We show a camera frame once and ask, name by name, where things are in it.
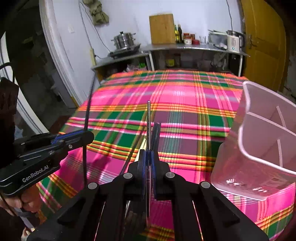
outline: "plaid tablecloth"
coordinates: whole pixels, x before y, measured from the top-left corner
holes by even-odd
[[[238,108],[244,77],[193,71],[119,73],[93,95],[88,146],[89,181],[112,181],[125,162],[133,162],[146,136],[147,101],[152,121],[161,122],[159,157],[187,181],[210,180],[220,144]],[[61,133],[83,128],[86,103],[64,125]],[[48,218],[83,188],[82,149],[71,151],[61,169],[38,183]],[[265,201],[224,193],[274,240],[291,218],[295,184]],[[137,240],[174,240],[170,201],[153,201],[152,227]]]

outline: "door handle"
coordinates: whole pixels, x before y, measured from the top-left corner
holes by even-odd
[[[252,35],[249,34],[248,37],[249,37],[249,41],[248,41],[249,49],[251,49],[252,46],[253,46],[253,47],[257,47],[257,45],[255,45],[255,44],[254,44],[254,41],[252,40]]]

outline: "wooden door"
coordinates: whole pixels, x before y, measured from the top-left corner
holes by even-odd
[[[249,80],[278,91],[286,61],[282,19],[264,0],[241,0],[246,25],[246,68]]]

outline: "transparent plastic container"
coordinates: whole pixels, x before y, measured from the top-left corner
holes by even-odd
[[[231,194],[265,200],[296,181],[296,105],[245,81],[233,126],[221,144],[211,183]]]

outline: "screw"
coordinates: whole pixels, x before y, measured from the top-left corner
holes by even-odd
[[[96,189],[97,186],[98,186],[98,184],[96,184],[96,183],[90,183],[90,184],[87,185],[87,187],[89,189]]]
[[[127,173],[123,174],[123,177],[125,179],[131,179],[133,177],[133,175],[131,173],[127,172]]]
[[[167,178],[173,178],[173,177],[175,176],[175,174],[174,174],[173,172],[167,172],[167,173],[165,174],[165,176],[166,176]]]
[[[208,182],[202,182],[201,185],[203,188],[209,188],[211,186],[211,184]]]

